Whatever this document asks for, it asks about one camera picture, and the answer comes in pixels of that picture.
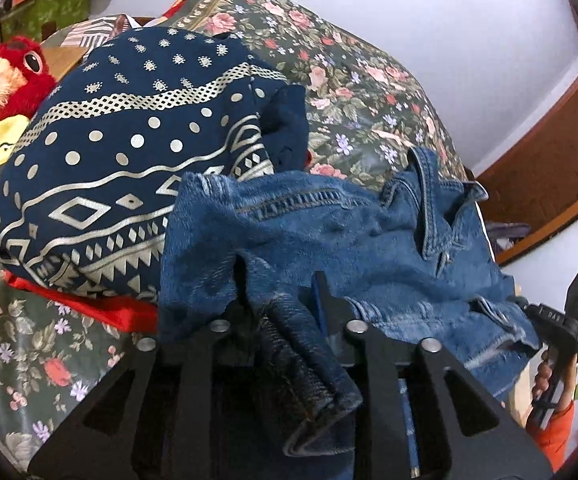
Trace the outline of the right hand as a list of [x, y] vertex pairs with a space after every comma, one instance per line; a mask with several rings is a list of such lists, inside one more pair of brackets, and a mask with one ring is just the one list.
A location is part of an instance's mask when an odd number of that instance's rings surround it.
[[[549, 379], [552, 375], [552, 367], [549, 364], [550, 352], [546, 350], [542, 354], [542, 362], [537, 367], [537, 373], [534, 378], [534, 386], [532, 388], [532, 395], [534, 398], [539, 398], [549, 387]], [[577, 356], [570, 359], [568, 366], [561, 374], [563, 382], [563, 391], [557, 407], [554, 409], [556, 413], [566, 411], [574, 398], [574, 391], [576, 388], [577, 378]]]

